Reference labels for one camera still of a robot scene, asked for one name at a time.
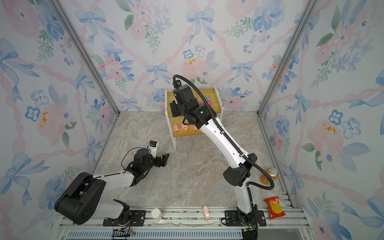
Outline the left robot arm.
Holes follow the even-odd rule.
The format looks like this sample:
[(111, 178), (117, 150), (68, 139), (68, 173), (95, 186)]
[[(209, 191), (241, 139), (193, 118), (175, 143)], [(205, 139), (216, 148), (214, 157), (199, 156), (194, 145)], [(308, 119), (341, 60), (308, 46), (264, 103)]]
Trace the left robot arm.
[(75, 225), (103, 218), (113, 225), (128, 226), (134, 219), (130, 206), (117, 199), (103, 202), (102, 196), (112, 190), (136, 186), (153, 167), (165, 167), (170, 156), (159, 157), (154, 148), (136, 149), (134, 160), (121, 172), (98, 176), (80, 173), (58, 198), (54, 210)]

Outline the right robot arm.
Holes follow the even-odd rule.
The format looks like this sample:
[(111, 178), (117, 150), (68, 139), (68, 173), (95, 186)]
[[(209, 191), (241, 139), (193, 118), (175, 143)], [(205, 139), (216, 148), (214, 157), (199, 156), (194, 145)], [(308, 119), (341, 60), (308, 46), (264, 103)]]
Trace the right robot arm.
[(175, 88), (173, 95), (175, 100), (170, 103), (172, 115), (181, 116), (188, 124), (196, 126), (221, 151), (229, 164), (223, 176), (235, 189), (240, 222), (244, 226), (255, 225), (254, 205), (246, 187), (252, 168), (252, 164), (246, 160), (249, 154), (243, 151), (228, 134), (208, 102), (204, 100), (202, 104), (199, 104), (189, 86), (183, 85)]

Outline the pink teal toy truck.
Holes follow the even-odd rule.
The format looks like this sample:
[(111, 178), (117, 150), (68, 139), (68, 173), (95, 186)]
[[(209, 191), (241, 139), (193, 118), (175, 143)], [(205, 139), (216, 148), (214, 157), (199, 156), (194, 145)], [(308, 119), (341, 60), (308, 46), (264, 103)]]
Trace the pink teal toy truck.
[(211, 106), (212, 105), (212, 100), (209, 96), (206, 96), (207, 103)]

